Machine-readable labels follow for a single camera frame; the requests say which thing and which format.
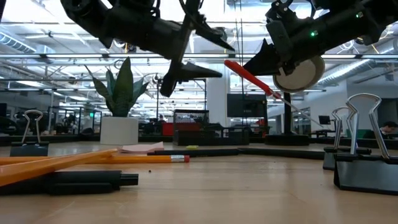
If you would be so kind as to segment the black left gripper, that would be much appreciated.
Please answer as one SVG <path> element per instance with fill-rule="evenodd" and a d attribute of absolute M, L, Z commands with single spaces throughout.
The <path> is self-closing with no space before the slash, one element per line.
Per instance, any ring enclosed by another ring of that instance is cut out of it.
<path fill-rule="evenodd" d="M 170 97 L 178 82 L 196 78 L 221 78 L 222 74 L 193 63 L 183 63 L 182 58 L 189 42 L 192 30 L 196 35 L 224 49 L 235 51 L 227 42 L 223 27 L 210 27 L 206 22 L 196 26 L 192 13 L 185 13 L 182 23 L 166 21 L 154 16 L 148 4 L 138 1 L 111 1 L 111 8 L 103 2 L 103 24 L 101 34 L 112 39 L 119 39 L 151 51 L 170 60 L 170 67 L 163 77 L 160 92 Z"/>

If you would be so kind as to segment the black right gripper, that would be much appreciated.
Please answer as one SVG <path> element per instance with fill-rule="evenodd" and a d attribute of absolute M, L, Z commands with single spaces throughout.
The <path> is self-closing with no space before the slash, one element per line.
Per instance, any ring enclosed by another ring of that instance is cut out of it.
<path fill-rule="evenodd" d="M 291 74 L 296 66 L 347 41 L 342 15 L 299 19 L 295 15 L 273 18 L 273 44 L 264 39 L 260 51 L 244 65 L 254 76 Z"/>

